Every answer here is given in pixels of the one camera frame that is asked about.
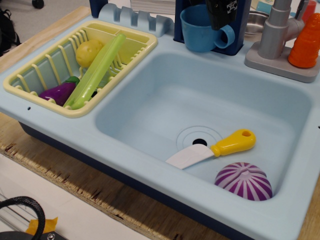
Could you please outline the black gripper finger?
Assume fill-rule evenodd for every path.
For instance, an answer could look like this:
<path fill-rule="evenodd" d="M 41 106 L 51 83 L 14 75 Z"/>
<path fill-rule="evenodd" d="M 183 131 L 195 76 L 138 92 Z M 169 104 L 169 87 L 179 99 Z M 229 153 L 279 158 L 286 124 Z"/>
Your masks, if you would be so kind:
<path fill-rule="evenodd" d="M 205 4 L 205 0 L 189 0 L 191 6 Z"/>
<path fill-rule="evenodd" d="M 206 7 L 213 30 L 219 30 L 236 19 L 237 0 L 206 0 Z"/>

